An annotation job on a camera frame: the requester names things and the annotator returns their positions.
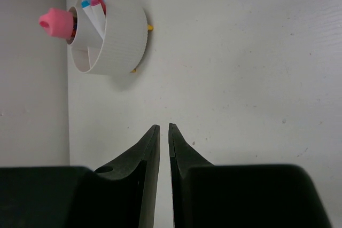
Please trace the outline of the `white round divided container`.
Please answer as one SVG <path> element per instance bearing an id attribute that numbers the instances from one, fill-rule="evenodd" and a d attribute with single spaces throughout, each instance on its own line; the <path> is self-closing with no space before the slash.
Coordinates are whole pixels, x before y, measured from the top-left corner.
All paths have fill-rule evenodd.
<path id="1" fill-rule="evenodd" d="M 141 6 L 130 0 L 104 0 L 104 21 L 91 21 L 93 6 L 77 0 L 70 11 L 76 32 L 67 45 L 75 67 L 84 74 L 126 75 L 140 63 L 151 29 Z"/>

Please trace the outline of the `pink glue bottle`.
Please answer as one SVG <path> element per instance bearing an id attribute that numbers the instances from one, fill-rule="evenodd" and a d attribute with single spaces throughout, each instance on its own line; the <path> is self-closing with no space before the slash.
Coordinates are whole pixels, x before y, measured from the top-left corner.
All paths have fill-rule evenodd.
<path id="1" fill-rule="evenodd" d="M 74 18 L 71 12 L 50 8 L 46 14 L 39 17 L 38 23 L 52 37 L 63 39 L 72 37 Z"/>

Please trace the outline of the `blue capped white pen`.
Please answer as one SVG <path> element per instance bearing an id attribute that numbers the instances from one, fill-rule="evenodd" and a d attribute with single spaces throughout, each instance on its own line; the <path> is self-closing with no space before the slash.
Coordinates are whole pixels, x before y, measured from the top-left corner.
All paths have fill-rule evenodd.
<path id="1" fill-rule="evenodd" d="M 104 32 L 100 28 L 97 19 L 94 16 L 94 13 L 92 11 L 92 8 L 90 6 L 90 3 L 87 0 L 84 0 L 81 2 L 81 6 L 87 17 L 89 18 L 91 24 L 94 26 L 95 30 L 97 33 L 100 35 L 100 37 L 103 39 L 104 38 Z"/>

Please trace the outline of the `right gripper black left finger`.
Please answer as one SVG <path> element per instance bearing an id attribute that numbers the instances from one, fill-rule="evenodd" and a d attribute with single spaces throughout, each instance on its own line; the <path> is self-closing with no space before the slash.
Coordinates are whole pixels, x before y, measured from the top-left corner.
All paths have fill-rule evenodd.
<path id="1" fill-rule="evenodd" d="M 160 128 L 105 165 L 1 169 L 1 227 L 153 227 Z"/>

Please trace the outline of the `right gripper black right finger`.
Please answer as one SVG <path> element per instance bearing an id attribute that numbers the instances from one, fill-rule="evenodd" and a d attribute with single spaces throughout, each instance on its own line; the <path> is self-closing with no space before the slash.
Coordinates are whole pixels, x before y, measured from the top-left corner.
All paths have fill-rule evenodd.
<path id="1" fill-rule="evenodd" d="M 313 181 L 292 164 L 216 166 L 170 123 L 175 227 L 330 227 Z"/>

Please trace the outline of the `pink capped white pen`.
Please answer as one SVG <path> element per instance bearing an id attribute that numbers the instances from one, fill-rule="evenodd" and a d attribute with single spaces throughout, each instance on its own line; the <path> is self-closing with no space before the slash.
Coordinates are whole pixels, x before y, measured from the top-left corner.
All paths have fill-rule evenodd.
<path id="1" fill-rule="evenodd" d="M 104 12 L 102 10 L 101 5 L 98 4 L 98 5 L 95 5 L 95 6 L 91 6 L 91 8 L 92 8 L 92 11 L 93 11 L 95 17 L 98 20 L 99 25 L 102 28 L 105 28 L 106 18 L 105 18 L 105 14 L 104 14 Z"/>

